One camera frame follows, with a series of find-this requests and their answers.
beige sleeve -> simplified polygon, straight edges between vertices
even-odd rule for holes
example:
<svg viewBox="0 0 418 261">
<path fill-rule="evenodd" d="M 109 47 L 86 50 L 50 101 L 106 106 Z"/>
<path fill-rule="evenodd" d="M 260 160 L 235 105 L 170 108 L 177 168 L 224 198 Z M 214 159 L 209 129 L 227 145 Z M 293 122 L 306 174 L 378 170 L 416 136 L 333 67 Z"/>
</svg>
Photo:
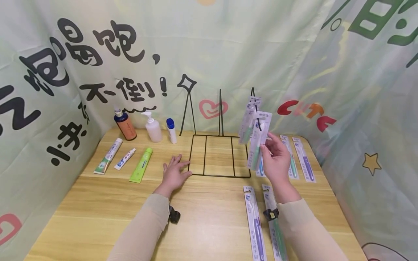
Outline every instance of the beige sleeve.
<svg viewBox="0 0 418 261">
<path fill-rule="evenodd" d="M 277 204 L 279 226 L 299 261 L 348 260 L 304 199 Z"/>
<path fill-rule="evenodd" d="M 168 198 L 151 194 L 116 241 L 107 261 L 151 260 L 169 215 Z"/>
</svg>

white pump bottle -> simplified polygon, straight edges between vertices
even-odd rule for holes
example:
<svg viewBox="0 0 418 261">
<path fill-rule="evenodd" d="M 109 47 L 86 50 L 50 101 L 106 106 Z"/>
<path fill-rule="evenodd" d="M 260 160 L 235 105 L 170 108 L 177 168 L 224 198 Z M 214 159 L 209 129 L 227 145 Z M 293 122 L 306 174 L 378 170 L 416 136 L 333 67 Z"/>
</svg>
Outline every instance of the white pump bottle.
<svg viewBox="0 0 418 261">
<path fill-rule="evenodd" d="M 146 115 L 148 117 L 147 124 L 145 124 L 145 128 L 148 131 L 148 135 L 151 138 L 152 142 L 160 142 L 163 139 L 163 136 L 161 135 L 161 128 L 158 121 L 151 118 L 151 112 L 146 111 L 141 113 L 143 115 Z"/>
</svg>

pump bottle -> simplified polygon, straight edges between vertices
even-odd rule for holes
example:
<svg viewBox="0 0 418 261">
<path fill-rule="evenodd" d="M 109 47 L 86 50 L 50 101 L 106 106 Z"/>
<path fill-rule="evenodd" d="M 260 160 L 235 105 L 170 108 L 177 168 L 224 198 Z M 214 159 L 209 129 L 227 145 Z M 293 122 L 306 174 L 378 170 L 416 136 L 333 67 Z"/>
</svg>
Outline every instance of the pump bottle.
<svg viewBox="0 0 418 261">
<path fill-rule="evenodd" d="M 147 124 L 145 124 L 145 128 L 148 131 L 148 135 L 150 136 L 151 141 L 160 142 L 163 139 L 163 136 L 161 135 L 161 128 L 160 128 L 160 124 L 158 123 L 158 121 L 154 120 L 151 117 L 150 111 L 146 111 L 141 114 L 148 117 L 148 121 L 147 121 Z"/>
<path fill-rule="evenodd" d="M 113 119 L 117 123 L 126 140 L 133 140 L 136 138 L 135 127 L 126 112 L 122 112 L 119 108 L 115 107 L 115 116 Z"/>
</svg>

wooden table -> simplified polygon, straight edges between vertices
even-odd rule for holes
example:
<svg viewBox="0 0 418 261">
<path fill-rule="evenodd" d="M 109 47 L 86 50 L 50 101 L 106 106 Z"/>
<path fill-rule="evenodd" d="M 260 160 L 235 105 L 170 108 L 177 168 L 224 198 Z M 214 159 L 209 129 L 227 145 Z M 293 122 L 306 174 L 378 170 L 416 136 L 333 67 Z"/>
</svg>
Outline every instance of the wooden table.
<svg viewBox="0 0 418 261">
<path fill-rule="evenodd" d="M 106 260 L 121 232 L 160 184 L 163 163 L 180 153 L 184 159 L 189 158 L 192 132 L 183 132 L 177 144 L 169 142 L 167 131 L 163 131 L 163 135 L 162 142 L 152 143 L 145 130 L 138 130 L 135 140 L 122 143 L 105 175 L 93 174 L 94 168 L 116 138 L 121 137 L 119 129 L 109 130 L 25 261 Z M 205 174 L 232 175 L 230 138 L 208 137 L 206 140 L 205 137 L 195 136 L 191 170 L 194 173 L 203 170 L 205 141 Z M 235 172 L 236 175 L 248 175 L 245 147 L 237 142 L 237 139 L 232 139 Z M 365 260 L 305 139 L 303 144 L 317 183 L 308 183 L 303 176 L 300 180 L 292 180 L 292 183 L 349 260 Z M 146 147 L 154 151 L 142 182 L 128 182 Z M 113 166 L 132 148 L 137 149 L 133 157 L 120 171 L 114 169 Z M 296 160 L 296 164 L 298 172 L 302 173 L 299 160 Z M 263 183 L 270 184 L 267 178 L 256 177 L 254 173 L 251 178 L 190 177 L 171 200 L 172 206 L 181 213 L 180 222 L 168 225 L 155 251 L 154 260 L 252 260 L 242 187 L 251 185 L 255 188 L 262 215 Z M 267 260 L 273 261 L 268 224 L 264 218 L 261 220 Z M 290 260 L 297 260 L 291 247 L 287 245 L 287 248 Z"/>
</svg>

bottle cap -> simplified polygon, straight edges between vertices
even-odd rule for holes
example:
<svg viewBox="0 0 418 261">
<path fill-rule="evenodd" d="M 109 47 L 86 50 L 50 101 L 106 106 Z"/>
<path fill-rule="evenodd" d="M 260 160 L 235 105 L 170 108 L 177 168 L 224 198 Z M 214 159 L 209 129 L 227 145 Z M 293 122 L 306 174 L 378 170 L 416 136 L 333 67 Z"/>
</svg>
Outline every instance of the bottle cap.
<svg viewBox="0 0 418 261">
<path fill-rule="evenodd" d="M 166 122 L 167 122 L 167 128 L 169 128 L 169 129 L 174 129 L 174 121 L 173 121 L 173 119 L 172 119 L 172 118 L 168 118 L 168 119 L 166 120 Z"/>
<path fill-rule="evenodd" d="M 148 123 L 154 122 L 154 119 L 151 118 L 151 112 L 150 111 L 141 112 L 141 114 L 148 117 Z"/>
<path fill-rule="evenodd" d="M 115 115 L 118 117 L 122 117 L 123 112 L 115 105 L 113 105 L 113 108 L 115 109 Z"/>
<path fill-rule="evenodd" d="M 149 154 L 152 154 L 152 153 L 153 153 L 153 149 L 151 149 L 151 148 L 146 148 L 146 149 L 145 149 L 145 152 L 148 152 Z"/>
</svg>

